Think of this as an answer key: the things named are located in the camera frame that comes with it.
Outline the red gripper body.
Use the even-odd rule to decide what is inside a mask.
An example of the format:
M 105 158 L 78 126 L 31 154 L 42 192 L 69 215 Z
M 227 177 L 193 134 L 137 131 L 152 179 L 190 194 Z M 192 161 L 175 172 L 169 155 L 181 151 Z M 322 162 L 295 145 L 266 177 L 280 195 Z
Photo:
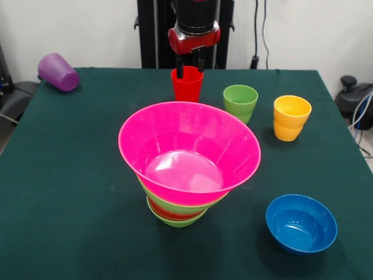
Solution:
M 186 34 L 177 26 L 168 30 L 168 40 L 171 49 L 177 55 L 190 54 L 200 48 L 209 48 L 220 40 L 220 26 L 215 20 L 211 31 L 204 34 Z

